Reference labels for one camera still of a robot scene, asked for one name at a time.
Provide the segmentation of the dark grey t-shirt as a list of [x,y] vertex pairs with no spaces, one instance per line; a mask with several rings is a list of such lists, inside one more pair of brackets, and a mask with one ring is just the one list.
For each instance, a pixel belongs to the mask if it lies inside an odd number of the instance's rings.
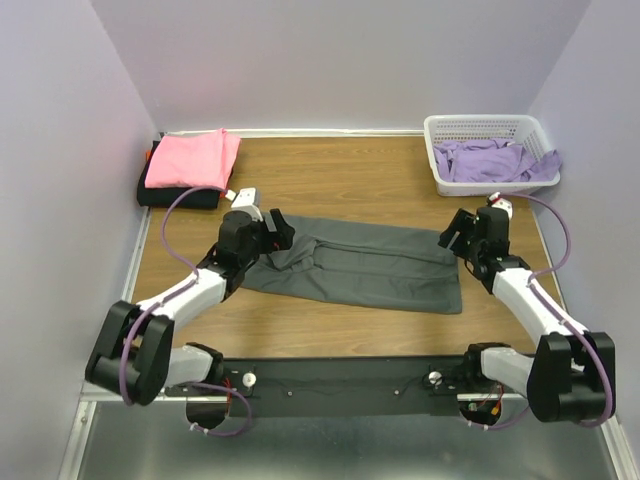
[[265,255],[246,274],[246,289],[335,304],[459,314],[458,261],[429,229],[285,217],[289,250]]

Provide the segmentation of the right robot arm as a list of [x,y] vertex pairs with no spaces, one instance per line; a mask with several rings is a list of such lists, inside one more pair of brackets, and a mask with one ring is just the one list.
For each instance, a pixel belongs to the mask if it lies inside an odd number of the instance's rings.
[[510,252],[510,217],[495,204],[456,212],[439,246],[470,268],[487,292],[503,303],[536,342],[527,356],[512,347],[472,344],[456,370],[469,390],[498,383],[526,399],[541,422],[595,427],[615,412],[615,344],[574,320],[544,290],[530,266]]

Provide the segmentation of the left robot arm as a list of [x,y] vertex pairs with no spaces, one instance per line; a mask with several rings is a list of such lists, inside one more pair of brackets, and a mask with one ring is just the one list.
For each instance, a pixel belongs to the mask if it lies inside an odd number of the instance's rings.
[[295,229],[278,209],[264,216],[232,210],[217,242],[187,278],[137,304],[119,300],[107,311],[85,367],[88,383],[128,405],[148,405],[166,387],[188,383],[201,395],[222,380],[222,356],[200,344],[176,348],[174,333],[223,303],[261,256],[291,248]]

